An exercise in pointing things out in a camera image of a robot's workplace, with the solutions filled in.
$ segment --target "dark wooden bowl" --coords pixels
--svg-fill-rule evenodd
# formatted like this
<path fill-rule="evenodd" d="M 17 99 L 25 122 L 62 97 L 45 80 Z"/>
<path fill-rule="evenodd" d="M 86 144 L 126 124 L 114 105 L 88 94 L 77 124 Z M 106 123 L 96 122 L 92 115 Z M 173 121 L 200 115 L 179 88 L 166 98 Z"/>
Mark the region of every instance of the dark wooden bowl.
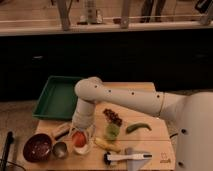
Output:
<path fill-rule="evenodd" d="M 25 144 L 23 155 L 29 162 L 46 161 L 51 154 L 52 140 L 47 134 L 36 134 Z"/>

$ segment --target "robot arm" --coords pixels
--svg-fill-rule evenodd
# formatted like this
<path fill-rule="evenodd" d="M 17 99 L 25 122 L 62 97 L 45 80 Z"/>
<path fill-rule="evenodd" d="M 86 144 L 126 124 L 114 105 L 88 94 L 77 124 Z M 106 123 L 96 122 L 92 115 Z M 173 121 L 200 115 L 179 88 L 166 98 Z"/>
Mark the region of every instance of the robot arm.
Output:
<path fill-rule="evenodd" d="M 73 123 L 81 129 L 86 129 L 93 123 L 96 101 L 107 101 L 176 123 L 178 108 L 182 106 L 179 102 L 185 98 L 182 95 L 163 92 L 109 88 L 94 77 L 79 81 L 75 92 L 79 99 Z"/>
<path fill-rule="evenodd" d="M 175 171 L 213 169 L 213 93 L 182 96 L 105 87 L 98 78 L 76 84 L 79 97 L 73 126 L 87 129 L 94 122 L 96 101 L 107 101 L 174 122 L 178 129 Z"/>

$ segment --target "dark cabinet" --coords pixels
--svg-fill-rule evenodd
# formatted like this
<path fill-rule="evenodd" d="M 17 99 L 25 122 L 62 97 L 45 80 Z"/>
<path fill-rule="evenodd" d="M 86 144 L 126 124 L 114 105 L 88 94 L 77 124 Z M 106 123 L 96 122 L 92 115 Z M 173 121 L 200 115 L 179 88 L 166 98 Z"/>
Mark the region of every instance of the dark cabinet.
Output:
<path fill-rule="evenodd" d="M 213 29 L 0 37 L 0 100 L 37 99 L 50 75 L 213 87 Z"/>

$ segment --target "red apple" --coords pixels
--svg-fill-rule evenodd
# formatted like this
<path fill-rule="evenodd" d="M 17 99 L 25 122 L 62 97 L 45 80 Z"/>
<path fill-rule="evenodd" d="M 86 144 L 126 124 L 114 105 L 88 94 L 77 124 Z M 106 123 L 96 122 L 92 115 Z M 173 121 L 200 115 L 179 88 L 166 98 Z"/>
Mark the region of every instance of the red apple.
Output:
<path fill-rule="evenodd" d="M 83 132 L 77 131 L 72 136 L 72 141 L 76 147 L 83 147 L 87 140 Z"/>

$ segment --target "green tray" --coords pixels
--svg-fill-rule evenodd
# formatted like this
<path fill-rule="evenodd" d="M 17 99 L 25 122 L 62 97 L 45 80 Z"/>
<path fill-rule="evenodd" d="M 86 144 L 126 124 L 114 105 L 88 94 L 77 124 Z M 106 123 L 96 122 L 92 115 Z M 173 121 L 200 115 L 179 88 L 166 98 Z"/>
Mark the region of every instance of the green tray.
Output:
<path fill-rule="evenodd" d="M 77 96 L 75 84 L 80 77 L 50 76 L 39 97 L 34 117 L 48 120 L 71 120 Z"/>

